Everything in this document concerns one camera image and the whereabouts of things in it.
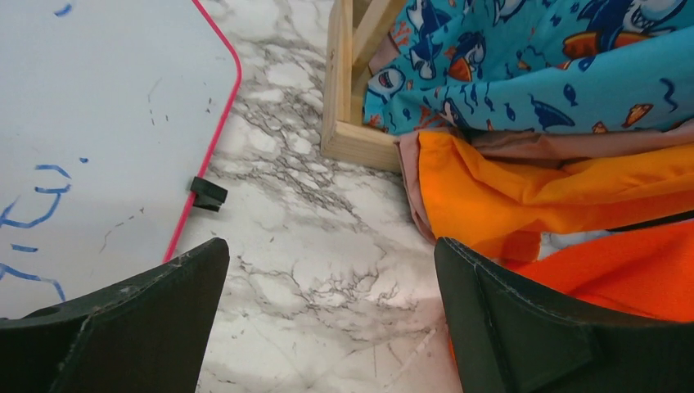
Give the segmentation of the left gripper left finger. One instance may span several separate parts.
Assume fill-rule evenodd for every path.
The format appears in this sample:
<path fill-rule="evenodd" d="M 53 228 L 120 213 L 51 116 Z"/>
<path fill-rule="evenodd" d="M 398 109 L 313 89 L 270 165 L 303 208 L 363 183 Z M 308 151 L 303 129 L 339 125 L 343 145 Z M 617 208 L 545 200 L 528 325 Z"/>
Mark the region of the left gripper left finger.
<path fill-rule="evenodd" d="M 193 392 L 230 262 L 213 238 L 144 273 L 1 322 L 4 392 Z"/>

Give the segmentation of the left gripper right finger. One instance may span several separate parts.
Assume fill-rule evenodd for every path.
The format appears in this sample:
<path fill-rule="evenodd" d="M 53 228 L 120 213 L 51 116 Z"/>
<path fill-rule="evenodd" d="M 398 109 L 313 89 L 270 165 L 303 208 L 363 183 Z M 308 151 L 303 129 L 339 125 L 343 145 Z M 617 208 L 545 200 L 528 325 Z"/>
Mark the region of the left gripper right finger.
<path fill-rule="evenodd" d="M 591 305 L 451 238 L 435 269 L 465 392 L 690 392 L 693 326 Z"/>

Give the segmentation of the red-orange shorts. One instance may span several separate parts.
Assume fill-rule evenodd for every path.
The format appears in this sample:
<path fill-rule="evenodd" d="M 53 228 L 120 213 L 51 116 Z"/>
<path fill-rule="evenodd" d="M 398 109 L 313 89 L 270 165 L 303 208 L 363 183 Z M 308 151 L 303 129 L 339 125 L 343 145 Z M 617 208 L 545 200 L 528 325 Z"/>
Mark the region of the red-orange shorts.
<path fill-rule="evenodd" d="M 664 321 L 693 320 L 693 221 L 609 231 L 507 267 L 573 299 Z"/>

